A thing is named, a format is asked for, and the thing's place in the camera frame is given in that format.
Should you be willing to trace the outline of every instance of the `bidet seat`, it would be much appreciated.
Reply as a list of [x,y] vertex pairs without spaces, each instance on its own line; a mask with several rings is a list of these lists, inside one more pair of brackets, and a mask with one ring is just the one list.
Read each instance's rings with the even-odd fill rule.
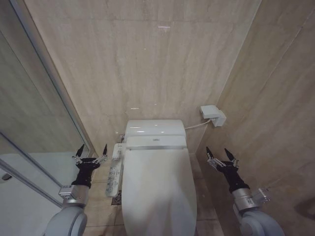
[[187,148],[127,149],[122,210],[128,236],[193,236],[197,206]]

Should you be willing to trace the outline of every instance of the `tiled floor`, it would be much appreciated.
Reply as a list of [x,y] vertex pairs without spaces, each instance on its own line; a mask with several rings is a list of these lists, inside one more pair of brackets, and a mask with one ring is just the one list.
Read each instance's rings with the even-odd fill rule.
[[[197,194],[197,224],[195,236],[223,236],[201,169],[194,154],[190,163]],[[84,236],[126,236],[121,206],[112,206],[105,197],[110,162],[105,162],[94,175],[85,213],[88,216]]]

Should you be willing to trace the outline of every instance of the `electrical cord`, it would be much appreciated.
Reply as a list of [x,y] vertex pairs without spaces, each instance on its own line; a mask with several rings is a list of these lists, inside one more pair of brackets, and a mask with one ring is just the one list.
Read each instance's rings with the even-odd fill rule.
[[185,128],[185,129],[192,129],[192,128],[195,128],[195,127],[198,127],[198,126],[207,124],[207,123],[209,123],[211,120],[212,120],[212,119],[208,119],[206,122],[204,122],[204,123],[202,123],[202,124],[197,124],[197,125],[194,125],[194,126],[190,126],[190,127]]

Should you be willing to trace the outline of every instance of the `bidet control panel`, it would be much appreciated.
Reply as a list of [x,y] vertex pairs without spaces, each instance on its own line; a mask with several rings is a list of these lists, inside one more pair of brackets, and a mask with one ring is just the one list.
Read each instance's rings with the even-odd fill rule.
[[109,170],[105,192],[107,197],[114,198],[118,195],[125,150],[126,144],[115,144],[114,146],[112,164]]

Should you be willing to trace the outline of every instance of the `white toilet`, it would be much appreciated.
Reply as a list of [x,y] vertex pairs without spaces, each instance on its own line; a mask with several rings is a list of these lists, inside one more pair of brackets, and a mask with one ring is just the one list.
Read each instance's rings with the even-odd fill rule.
[[130,120],[122,210],[128,236],[193,236],[196,192],[181,120]]

